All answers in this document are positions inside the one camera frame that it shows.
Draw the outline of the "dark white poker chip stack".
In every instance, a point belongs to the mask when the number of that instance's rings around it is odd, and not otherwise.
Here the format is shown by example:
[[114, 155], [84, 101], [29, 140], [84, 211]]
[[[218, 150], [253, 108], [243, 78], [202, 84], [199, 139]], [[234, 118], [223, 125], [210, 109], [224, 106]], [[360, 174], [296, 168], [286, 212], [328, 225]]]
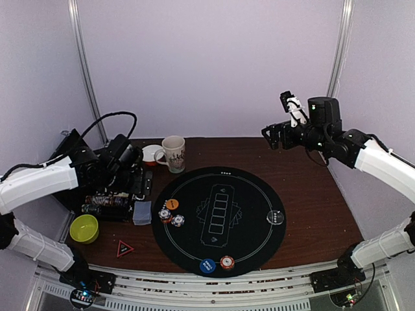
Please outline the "dark white poker chip stack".
[[185, 223], [185, 217], [183, 215], [177, 214], [171, 220], [171, 224], [175, 227], [181, 227]]

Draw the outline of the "blue white poker chip stack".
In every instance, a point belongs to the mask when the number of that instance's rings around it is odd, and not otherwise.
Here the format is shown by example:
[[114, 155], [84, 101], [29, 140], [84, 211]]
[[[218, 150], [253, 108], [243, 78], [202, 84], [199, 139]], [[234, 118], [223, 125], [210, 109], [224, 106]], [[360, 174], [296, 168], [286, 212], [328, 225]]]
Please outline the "blue white poker chip stack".
[[161, 222], [164, 223], [164, 224], [168, 224], [172, 221], [172, 213], [168, 209], [162, 208], [158, 212], [158, 216], [159, 216]]

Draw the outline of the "blue small blind button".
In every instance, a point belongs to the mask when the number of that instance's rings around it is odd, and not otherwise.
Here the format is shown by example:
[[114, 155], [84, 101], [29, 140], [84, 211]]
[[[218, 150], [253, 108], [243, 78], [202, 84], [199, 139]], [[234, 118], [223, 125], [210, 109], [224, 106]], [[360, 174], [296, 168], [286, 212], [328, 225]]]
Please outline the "blue small blind button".
[[213, 259], [203, 259], [199, 264], [199, 268], [202, 274], [209, 275], [216, 270], [216, 263]]

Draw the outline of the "blue playing card deck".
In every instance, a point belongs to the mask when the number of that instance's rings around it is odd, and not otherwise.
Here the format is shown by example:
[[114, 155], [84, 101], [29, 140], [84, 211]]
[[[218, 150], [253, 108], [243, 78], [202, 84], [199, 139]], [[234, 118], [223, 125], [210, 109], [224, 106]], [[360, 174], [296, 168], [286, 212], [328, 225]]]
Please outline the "blue playing card deck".
[[152, 221], [151, 201], [136, 201], [132, 221], [134, 225], [149, 225]]

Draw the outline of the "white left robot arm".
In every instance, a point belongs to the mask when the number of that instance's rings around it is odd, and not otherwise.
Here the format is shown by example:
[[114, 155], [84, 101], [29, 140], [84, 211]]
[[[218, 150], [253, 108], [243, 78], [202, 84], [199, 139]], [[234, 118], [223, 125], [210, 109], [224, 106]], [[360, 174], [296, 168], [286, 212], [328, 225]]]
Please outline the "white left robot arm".
[[66, 279], [86, 288], [93, 282], [88, 263], [76, 249], [29, 228], [14, 209], [58, 192], [91, 188], [146, 196], [143, 151], [123, 134], [100, 150], [79, 140], [39, 165], [18, 165], [1, 176], [1, 249], [16, 250], [45, 262]]

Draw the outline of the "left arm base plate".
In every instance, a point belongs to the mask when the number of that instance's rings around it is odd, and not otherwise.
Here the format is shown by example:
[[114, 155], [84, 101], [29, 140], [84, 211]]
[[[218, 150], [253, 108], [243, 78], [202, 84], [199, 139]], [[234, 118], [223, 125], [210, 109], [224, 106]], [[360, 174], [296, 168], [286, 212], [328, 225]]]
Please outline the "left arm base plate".
[[79, 290], [88, 290], [97, 294], [111, 294], [115, 285], [116, 276], [113, 273], [91, 270], [87, 277], [76, 281], [70, 274], [60, 272], [59, 281], [71, 285]]

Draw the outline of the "red poker chip stack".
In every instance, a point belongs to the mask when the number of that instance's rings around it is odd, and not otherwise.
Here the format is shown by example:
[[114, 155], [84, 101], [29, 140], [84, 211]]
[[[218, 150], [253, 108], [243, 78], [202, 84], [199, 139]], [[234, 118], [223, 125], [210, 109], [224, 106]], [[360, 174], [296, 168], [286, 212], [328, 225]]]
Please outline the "red poker chip stack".
[[230, 271], [235, 267], [235, 260], [229, 255], [225, 255], [220, 259], [220, 266], [225, 271]]

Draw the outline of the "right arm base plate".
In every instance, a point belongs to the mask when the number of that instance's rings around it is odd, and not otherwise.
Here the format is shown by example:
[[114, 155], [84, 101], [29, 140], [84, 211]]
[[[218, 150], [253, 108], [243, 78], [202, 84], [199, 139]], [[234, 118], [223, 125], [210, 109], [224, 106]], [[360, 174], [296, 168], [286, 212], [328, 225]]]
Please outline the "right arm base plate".
[[310, 274], [310, 278], [314, 293], [336, 290], [345, 286], [354, 285], [356, 280], [366, 280], [366, 276], [362, 270], [355, 270], [348, 273], [347, 271], [342, 271], [340, 268], [313, 272]]

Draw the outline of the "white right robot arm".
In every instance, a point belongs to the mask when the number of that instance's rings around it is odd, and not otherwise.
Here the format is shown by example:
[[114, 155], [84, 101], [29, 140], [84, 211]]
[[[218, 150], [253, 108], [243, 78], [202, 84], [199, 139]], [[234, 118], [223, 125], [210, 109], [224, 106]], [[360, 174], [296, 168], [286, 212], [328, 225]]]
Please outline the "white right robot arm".
[[[299, 98], [290, 91], [283, 92], [279, 98], [290, 119], [262, 129], [271, 149], [302, 146], [307, 152], [320, 152], [325, 162], [334, 158], [351, 169], [377, 178], [414, 201], [414, 165], [387, 148], [372, 133], [343, 130], [337, 99], [310, 98], [307, 101], [309, 111], [305, 112]], [[375, 238], [350, 247], [337, 260], [332, 279], [335, 284], [345, 286], [364, 267], [404, 252], [414, 252], [413, 216]]]

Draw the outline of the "orange big blind button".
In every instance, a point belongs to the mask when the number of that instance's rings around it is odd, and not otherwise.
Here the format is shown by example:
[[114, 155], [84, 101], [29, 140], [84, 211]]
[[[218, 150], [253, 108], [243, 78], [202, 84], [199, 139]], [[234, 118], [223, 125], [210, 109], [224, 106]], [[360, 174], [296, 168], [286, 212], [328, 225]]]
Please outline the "orange big blind button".
[[168, 210], [174, 211], [179, 207], [179, 201], [177, 199], [171, 198], [165, 202], [165, 206]]

